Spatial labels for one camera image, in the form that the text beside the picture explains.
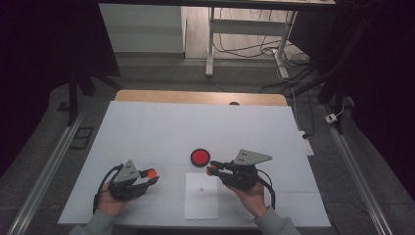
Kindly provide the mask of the white metal desk frame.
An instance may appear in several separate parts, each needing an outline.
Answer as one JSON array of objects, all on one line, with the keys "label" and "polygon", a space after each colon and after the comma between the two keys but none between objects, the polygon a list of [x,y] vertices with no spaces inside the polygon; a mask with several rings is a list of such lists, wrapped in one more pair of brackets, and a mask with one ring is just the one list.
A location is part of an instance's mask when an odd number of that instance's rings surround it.
[{"label": "white metal desk frame", "polygon": [[215,9],[211,7],[208,21],[206,77],[212,77],[213,74],[213,37],[216,33],[280,36],[281,41],[278,49],[273,51],[273,57],[278,67],[278,74],[282,78],[289,77],[286,66],[284,65],[283,53],[294,24],[297,14],[296,11],[288,11],[287,19],[283,23],[244,20],[217,20],[214,17],[214,14]]}]

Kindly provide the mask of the person's right hand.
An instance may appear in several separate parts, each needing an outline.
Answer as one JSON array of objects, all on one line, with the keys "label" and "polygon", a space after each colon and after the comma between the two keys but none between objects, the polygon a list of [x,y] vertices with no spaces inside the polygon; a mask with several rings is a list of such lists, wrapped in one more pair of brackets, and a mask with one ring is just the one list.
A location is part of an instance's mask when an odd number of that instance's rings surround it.
[{"label": "person's right hand", "polygon": [[228,189],[234,192],[240,199],[242,205],[250,212],[254,218],[259,218],[267,211],[264,201],[264,186],[259,182],[256,185],[243,191],[235,187],[228,186]]}]

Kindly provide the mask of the black metal stand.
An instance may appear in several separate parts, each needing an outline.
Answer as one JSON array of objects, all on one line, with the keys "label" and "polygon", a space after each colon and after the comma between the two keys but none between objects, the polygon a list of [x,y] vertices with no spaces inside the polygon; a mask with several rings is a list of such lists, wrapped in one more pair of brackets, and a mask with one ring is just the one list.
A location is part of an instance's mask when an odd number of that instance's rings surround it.
[{"label": "black metal stand", "polygon": [[328,104],[332,98],[335,98],[334,114],[337,120],[332,122],[332,125],[340,134],[344,133],[342,114],[348,66],[352,61],[352,54],[356,51],[358,43],[372,21],[372,17],[363,15],[352,17],[348,23],[345,18],[336,17],[325,53],[321,61],[317,63],[323,72],[293,94],[293,96],[302,94],[322,84],[323,88],[317,95],[317,101],[319,104]]},{"label": "black metal stand", "polygon": [[122,89],[122,86],[115,82],[112,78],[98,72],[92,68],[84,68],[74,70],[69,75],[69,122],[68,126],[72,126],[75,119],[78,117],[78,95],[77,90],[80,89],[83,95],[93,96],[96,92],[96,87],[92,81],[92,78],[96,77],[100,81],[109,85],[115,91]]}]

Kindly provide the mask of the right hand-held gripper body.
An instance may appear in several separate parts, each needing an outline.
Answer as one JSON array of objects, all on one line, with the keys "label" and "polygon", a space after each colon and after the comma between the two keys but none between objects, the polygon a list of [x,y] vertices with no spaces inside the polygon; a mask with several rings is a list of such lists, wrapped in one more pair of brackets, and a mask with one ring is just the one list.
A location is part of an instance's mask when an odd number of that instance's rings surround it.
[{"label": "right hand-held gripper body", "polygon": [[258,176],[258,169],[255,165],[271,160],[271,156],[241,149],[236,159],[232,161],[234,168],[230,170],[231,180],[228,183],[222,183],[240,190],[249,190],[259,182],[269,189],[271,185]]}]

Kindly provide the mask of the white paper sheet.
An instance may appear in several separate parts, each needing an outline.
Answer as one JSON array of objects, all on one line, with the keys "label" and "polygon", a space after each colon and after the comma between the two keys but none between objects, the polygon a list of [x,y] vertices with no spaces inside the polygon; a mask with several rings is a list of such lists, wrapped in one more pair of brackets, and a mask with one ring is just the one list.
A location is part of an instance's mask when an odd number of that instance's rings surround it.
[{"label": "white paper sheet", "polygon": [[184,218],[217,219],[217,179],[205,173],[186,174]]}]

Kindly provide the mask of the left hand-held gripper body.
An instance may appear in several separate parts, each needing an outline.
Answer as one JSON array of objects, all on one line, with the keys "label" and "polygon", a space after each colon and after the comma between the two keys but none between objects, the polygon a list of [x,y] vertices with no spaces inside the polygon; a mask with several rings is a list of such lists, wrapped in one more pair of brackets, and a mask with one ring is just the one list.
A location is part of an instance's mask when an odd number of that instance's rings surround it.
[{"label": "left hand-held gripper body", "polygon": [[140,197],[142,194],[142,184],[135,185],[134,182],[140,178],[138,169],[132,160],[121,166],[121,169],[111,179],[109,192],[118,200],[129,201]]}]

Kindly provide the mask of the white cabinet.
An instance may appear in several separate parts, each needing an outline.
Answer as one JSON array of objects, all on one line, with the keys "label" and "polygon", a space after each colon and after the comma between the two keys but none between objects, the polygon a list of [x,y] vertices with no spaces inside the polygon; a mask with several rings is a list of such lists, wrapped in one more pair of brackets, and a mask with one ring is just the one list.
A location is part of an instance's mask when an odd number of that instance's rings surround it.
[{"label": "white cabinet", "polygon": [[99,8],[116,52],[185,52],[184,7],[102,3]]}]

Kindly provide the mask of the person's left hand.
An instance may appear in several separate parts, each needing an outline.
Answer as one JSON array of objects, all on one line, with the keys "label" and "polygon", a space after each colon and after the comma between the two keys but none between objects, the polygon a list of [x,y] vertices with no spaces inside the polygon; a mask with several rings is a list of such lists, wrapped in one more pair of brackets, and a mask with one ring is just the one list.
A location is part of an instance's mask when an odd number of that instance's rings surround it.
[{"label": "person's left hand", "polygon": [[115,199],[109,192],[110,183],[106,182],[99,192],[97,209],[111,216],[119,216],[130,201]]}]

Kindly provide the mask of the black floor socket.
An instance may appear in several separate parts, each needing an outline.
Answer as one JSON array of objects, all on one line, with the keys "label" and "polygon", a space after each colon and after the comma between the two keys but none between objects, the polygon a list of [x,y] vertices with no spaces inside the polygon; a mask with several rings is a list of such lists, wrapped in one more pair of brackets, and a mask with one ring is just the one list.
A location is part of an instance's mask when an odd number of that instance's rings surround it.
[{"label": "black floor socket", "polygon": [[85,150],[91,140],[93,127],[79,127],[70,143],[72,150]]}]

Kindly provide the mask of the round red ink pad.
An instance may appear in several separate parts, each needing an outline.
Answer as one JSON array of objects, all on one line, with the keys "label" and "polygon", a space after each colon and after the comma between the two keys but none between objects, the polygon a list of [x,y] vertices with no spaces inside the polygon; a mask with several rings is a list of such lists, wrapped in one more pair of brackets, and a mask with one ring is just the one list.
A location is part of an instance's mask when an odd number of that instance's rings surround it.
[{"label": "round red ink pad", "polygon": [[191,163],[196,167],[206,166],[210,161],[210,153],[205,149],[196,149],[191,154]]}]

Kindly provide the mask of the aluminium floor rail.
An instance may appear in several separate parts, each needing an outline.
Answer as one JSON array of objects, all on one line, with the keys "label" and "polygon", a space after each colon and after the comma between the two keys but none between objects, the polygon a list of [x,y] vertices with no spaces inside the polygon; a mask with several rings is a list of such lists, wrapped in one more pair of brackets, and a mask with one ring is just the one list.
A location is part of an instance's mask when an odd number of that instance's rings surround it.
[{"label": "aluminium floor rail", "polygon": [[48,161],[43,167],[40,175],[37,177],[30,189],[28,196],[17,216],[15,217],[11,227],[7,231],[6,235],[24,235],[28,226],[30,225],[35,213],[37,212],[40,203],[42,202],[71,142],[75,132],[79,128],[81,122],[85,117],[85,110],[82,109],[78,116],[74,119],[70,126],[65,128],[62,136],[60,137],[57,145],[55,146]]},{"label": "aluminium floor rail", "polygon": [[352,150],[350,149],[345,137],[332,124],[328,124],[330,132],[334,138],[336,145],[344,159],[350,177],[352,178],[360,198],[366,206],[372,222],[379,235],[393,235],[392,228],[372,190],[364,174],[362,173],[358,162],[356,161]]}]

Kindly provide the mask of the black curtain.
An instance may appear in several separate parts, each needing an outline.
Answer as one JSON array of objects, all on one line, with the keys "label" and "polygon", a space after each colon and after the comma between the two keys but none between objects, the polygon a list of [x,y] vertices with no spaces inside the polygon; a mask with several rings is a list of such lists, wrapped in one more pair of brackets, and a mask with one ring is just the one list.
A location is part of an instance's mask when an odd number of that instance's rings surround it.
[{"label": "black curtain", "polygon": [[119,75],[99,0],[0,0],[0,176],[52,90],[90,72]]},{"label": "black curtain", "polygon": [[354,102],[357,127],[415,197],[415,0],[333,1],[300,9],[300,48],[320,69],[336,17],[347,23],[358,15],[373,18],[352,54],[345,96]]}]

